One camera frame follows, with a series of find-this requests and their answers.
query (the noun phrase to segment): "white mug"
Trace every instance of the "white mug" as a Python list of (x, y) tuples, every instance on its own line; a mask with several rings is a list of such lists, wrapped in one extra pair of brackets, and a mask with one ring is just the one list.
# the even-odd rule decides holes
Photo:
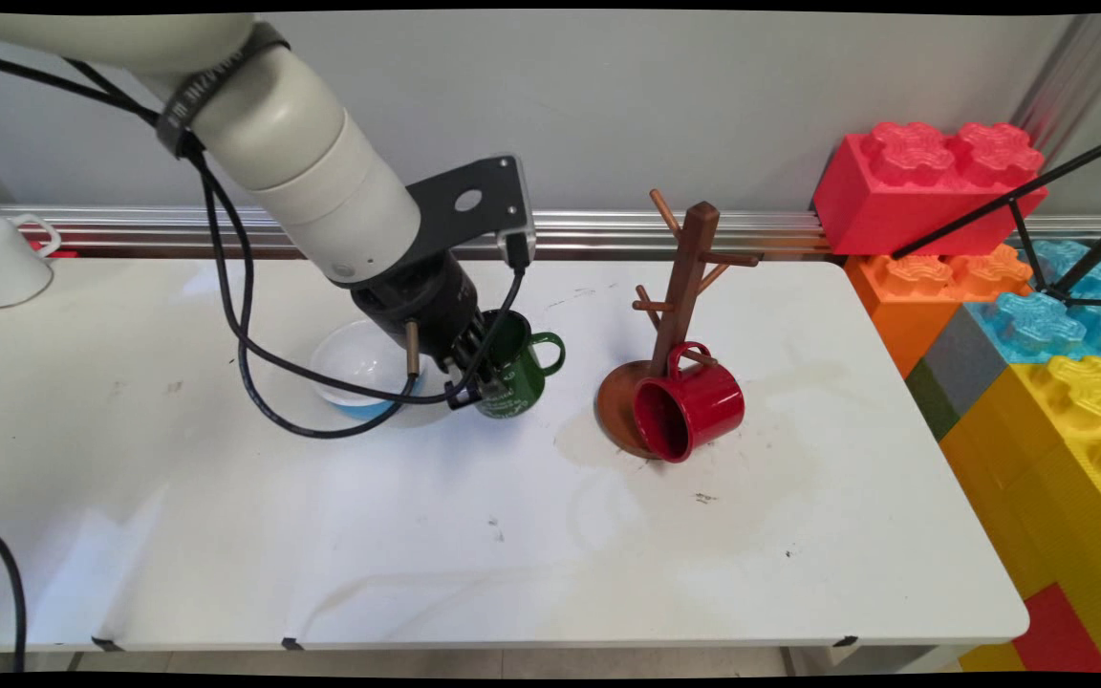
[[(33, 251), (19, 226), (36, 222), (48, 232), (50, 241), (40, 251)], [(36, 215), (0, 218), (0, 308), (13, 306), (42, 293), (54, 279), (54, 271), (42, 258), (62, 247), (62, 236)]]

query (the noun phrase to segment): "metal rail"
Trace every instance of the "metal rail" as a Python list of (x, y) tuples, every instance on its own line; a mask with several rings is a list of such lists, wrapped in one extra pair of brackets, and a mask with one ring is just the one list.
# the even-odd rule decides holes
[[(197, 207), (95, 208), (0, 206), (0, 217), (36, 214), (52, 221), (64, 248), (88, 258), (210, 258), (206, 210)], [(241, 208), (258, 258), (301, 258), (279, 223), (259, 208)], [(220, 221), (227, 222), (220, 214)], [(621, 210), (534, 210), (537, 260), (672, 260), (673, 236), (656, 212)], [(1033, 215), (1026, 227), (1036, 240), (1095, 241), (1101, 215)], [(30, 239), (43, 231), (25, 228)], [(236, 240), (224, 236), (236, 255)], [(1021, 248), (1017, 236), (1007, 243)], [(770, 261), (829, 260), (830, 247), (814, 214), (721, 212), (716, 251), (753, 253)], [(494, 239), (482, 236), (454, 252), (459, 258), (499, 258)]]

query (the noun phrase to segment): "red mug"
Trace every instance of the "red mug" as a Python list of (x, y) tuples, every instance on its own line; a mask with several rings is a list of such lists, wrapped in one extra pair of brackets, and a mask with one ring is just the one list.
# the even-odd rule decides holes
[(746, 401), (738, 380), (724, 365), (696, 364), (678, 369), (683, 351), (699, 341), (683, 341), (669, 352), (668, 378), (646, 378), (634, 386), (634, 425), (648, 449), (672, 465), (686, 461), (691, 449), (742, 425)]

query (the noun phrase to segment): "giant toy brick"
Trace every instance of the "giant toy brick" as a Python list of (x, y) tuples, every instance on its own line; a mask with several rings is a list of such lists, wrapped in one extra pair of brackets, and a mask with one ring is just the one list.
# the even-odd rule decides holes
[(983, 456), (996, 458), (996, 483), (1009, 488), (1066, 440), (1101, 441), (1101, 358), (1010, 365), (962, 419)]
[[(995, 460), (995, 457), (986, 457), (980, 452), (969, 425), (969, 418), (960, 419), (939, 441), (940, 450), (946, 455), (953, 478), (958, 479), (962, 492), (967, 493), (967, 501), (971, 503), (971, 510), (980, 520), (996, 556), (1001, 558), (1005, 574), (1010, 575), (1017, 594), (1025, 600), (1048, 585), (1056, 583), (1056, 576), (1045, 564), (1043, 554), (1039, 554), (1027, 534), (1017, 511), (1012, 509), (1009, 498), (1000, 484), (996, 484), (996, 479), (992, 478), (988, 463)], [(1044, 501), (1038, 501), (1034, 506), (1047, 514), (1056, 512), (1051, 504)]]
[(1101, 440), (1066, 441), (1004, 496), (1101, 654)]
[(1101, 655), (1065, 592), (1053, 585), (1026, 600), (1031, 630), (1013, 642), (1026, 670), (1076, 670), (1101, 674)]
[(1101, 306), (1066, 309), (1043, 293), (1002, 293), (991, 304), (966, 304), (924, 360), (962, 417), (1006, 365), (1045, 364), (1051, 357), (1101, 358)]
[(1028, 292), (1031, 266), (1002, 243), (986, 256), (848, 258), (851, 280), (900, 374), (908, 378), (961, 302)]
[(843, 270), (865, 305), (900, 374), (908, 378), (960, 302), (949, 288), (952, 269), (933, 256), (848, 258)]
[[(1089, 251), (1089, 247), (1076, 241), (1035, 241), (1034, 248), (1044, 279), (1053, 283)], [(1025, 251), (1022, 251), (1022, 260), (1026, 260)], [(1079, 299), (1101, 299), (1101, 261), (1078, 280), (1071, 293)]]
[(975, 670), (1026, 670), (1022, 657), (1013, 643), (1003, 645), (980, 645), (966, 653), (958, 660), (964, 671)]
[(920, 409), (920, 415), (925, 416), (925, 423), (929, 425), (934, 439), (940, 441), (951, 430), (953, 424), (958, 423), (958, 414), (953, 413), (953, 406), (947, 400), (945, 390), (934, 378), (929, 361), (917, 362), (904, 382), (908, 384), (908, 392), (912, 393), (916, 407)]
[[(1043, 164), (1026, 133), (1009, 123), (970, 122), (947, 139), (923, 122), (882, 122), (869, 134), (843, 138), (814, 205), (831, 251), (875, 256), (1012, 192)], [(1046, 188), (1028, 193), (1017, 203), (1022, 214), (1046, 195)], [(1010, 208), (1000, 208), (918, 253), (986, 254), (1016, 227)]]

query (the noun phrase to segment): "white bowl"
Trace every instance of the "white bowl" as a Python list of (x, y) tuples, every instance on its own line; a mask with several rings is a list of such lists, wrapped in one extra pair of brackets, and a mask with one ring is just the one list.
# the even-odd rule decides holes
[[(427, 370), (424, 358), (418, 358), (419, 375), (412, 394), (423, 386), (424, 371)], [(348, 323), (331, 331), (317, 345), (309, 367), (329, 378), (395, 395), (406, 386), (406, 350), (370, 319)], [(393, 404), (372, 396), (356, 395), (345, 389), (327, 387), (319, 382), (312, 383), (312, 386), (323, 400), (357, 418), (377, 417)]]

